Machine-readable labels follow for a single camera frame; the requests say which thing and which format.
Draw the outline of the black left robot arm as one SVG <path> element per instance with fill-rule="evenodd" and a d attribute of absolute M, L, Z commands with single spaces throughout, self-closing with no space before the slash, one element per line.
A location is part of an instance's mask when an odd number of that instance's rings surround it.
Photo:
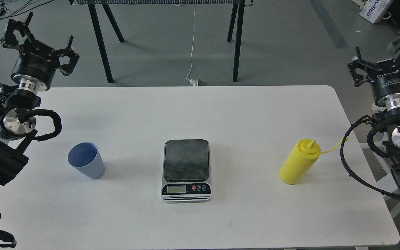
<path fill-rule="evenodd" d="M 27 165 L 24 155 L 32 141 L 46 141 L 62 130 L 59 114 L 40 109 L 38 92 L 47 91 L 57 70 L 70 75 L 79 55 L 68 45 L 56 50 L 38 41 L 29 29 L 33 13 L 26 20 L 10 19 L 0 39 L 4 48 L 19 53 L 11 73 L 13 86 L 0 82 L 0 186 L 12 181 Z"/>

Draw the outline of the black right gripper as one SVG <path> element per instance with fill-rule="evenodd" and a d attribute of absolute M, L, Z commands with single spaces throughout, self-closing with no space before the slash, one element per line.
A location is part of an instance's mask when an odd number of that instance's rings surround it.
<path fill-rule="evenodd" d="M 355 48 L 356 56 L 347 64 L 349 73 L 355 87 L 361 86 L 365 81 L 364 76 L 357 73 L 360 69 L 367 73 L 367 80 L 371 84 L 374 104 L 381 108 L 389 108 L 388 102 L 392 96 L 400 99 L 400 69 L 391 71 L 377 71 L 377 65 L 361 58 L 360 47 Z M 393 63 L 400 65 L 400 35 L 393 41 Z"/>

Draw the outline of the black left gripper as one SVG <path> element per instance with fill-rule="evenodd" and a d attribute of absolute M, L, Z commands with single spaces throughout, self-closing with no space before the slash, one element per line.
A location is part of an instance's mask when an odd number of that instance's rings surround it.
<path fill-rule="evenodd" d="M 51 54 L 51 47 L 47 45 L 40 46 L 40 49 L 46 49 L 45 52 L 37 50 L 38 41 L 28 27 L 33 15 L 34 13 L 30 12 L 25 21 L 10 19 L 4 35 L 0 38 L 0 44 L 3 48 L 19 50 L 11 79 L 20 83 L 23 77 L 35 78 L 40 82 L 40 91 L 47 91 L 51 87 L 56 70 L 59 69 L 64 76 L 70 76 L 80 56 L 72 48 L 73 35 L 70 35 L 65 48 L 54 51 L 54 57 L 48 57 L 48 54 Z M 19 44 L 15 31 L 18 31 L 23 38 L 27 38 L 28 43 Z M 69 62 L 60 65 L 58 58 L 62 57 L 68 57 Z"/>

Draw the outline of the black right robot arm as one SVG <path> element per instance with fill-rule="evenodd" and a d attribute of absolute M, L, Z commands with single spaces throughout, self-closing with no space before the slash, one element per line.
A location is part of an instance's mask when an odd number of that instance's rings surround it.
<path fill-rule="evenodd" d="M 400 54 L 396 58 L 373 63 L 361 57 L 358 47 L 356 47 L 356 53 L 353 61 L 347 65 L 353 84 L 355 87 L 363 83 L 370 84 L 374 104 L 383 108 L 383 111 L 359 118 L 351 125 L 343 138 L 348 138 L 352 130 L 362 123 L 370 125 L 371 130 L 366 137 L 368 147 L 380 158 L 391 161 L 389 169 L 400 190 Z M 343 141 L 340 146 L 340 159 L 349 176 L 382 195 L 400 201 L 399 194 L 373 187 L 354 173 L 345 160 L 344 144 Z"/>

